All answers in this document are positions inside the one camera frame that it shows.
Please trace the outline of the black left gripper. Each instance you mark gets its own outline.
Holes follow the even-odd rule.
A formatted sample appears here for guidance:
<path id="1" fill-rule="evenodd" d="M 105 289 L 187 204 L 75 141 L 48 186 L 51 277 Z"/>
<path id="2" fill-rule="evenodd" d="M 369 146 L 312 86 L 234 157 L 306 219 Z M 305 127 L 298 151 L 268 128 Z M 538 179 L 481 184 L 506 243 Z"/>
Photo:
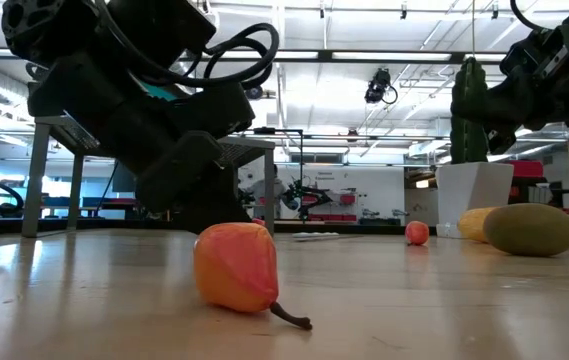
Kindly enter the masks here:
<path id="1" fill-rule="evenodd" d="M 28 90 L 29 113 L 72 118 L 136 176 L 135 195 L 147 209 L 177 205 L 179 230 L 200 234 L 252 222 L 236 195 L 235 169 L 214 165 L 219 139 L 254 118 L 240 84 L 169 101 L 151 95 L 123 66 L 76 52 L 55 60 Z"/>

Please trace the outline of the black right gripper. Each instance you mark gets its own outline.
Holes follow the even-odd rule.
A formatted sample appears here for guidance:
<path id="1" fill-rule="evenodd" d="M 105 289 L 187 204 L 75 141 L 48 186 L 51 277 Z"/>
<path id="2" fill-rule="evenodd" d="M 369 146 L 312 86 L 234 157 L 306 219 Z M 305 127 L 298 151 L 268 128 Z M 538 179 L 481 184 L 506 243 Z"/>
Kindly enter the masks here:
<path id="1" fill-rule="evenodd" d="M 500 63 L 505 79 L 488 88 L 483 70 L 460 70 L 452 90 L 451 113 L 486 125 L 488 150 L 506 152 L 516 132 L 549 123 L 569 126 L 569 16 L 553 29 L 541 27 L 510 3 L 518 20 L 531 29 Z"/>

